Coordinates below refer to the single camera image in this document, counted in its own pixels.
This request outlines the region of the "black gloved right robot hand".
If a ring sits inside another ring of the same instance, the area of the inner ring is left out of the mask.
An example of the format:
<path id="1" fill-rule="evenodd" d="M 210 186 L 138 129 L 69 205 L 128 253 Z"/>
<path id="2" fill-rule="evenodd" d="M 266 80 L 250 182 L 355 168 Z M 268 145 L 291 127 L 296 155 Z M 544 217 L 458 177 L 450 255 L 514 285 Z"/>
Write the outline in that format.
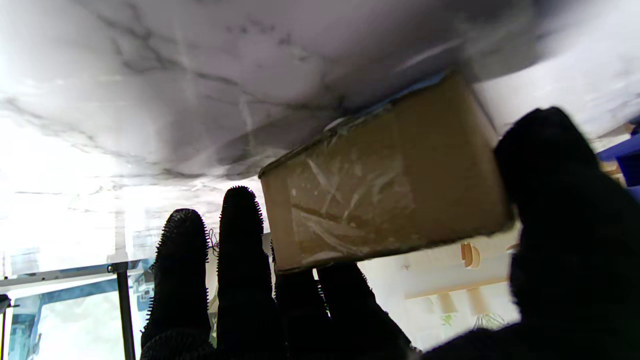
<path id="1" fill-rule="evenodd" d="M 558 107 L 535 109 L 494 150 L 521 221 L 510 292 L 519 321 L 425 352 L 378 305 L 356 263 L 272 285 L 264 222 L 246 186 L 222 201 L 217 346 L 210 342 L 209 239 L 196 210 L 168 217 L 155 260 L 142 360 L 637 360 L 639 202 L 601 171 Z"/>

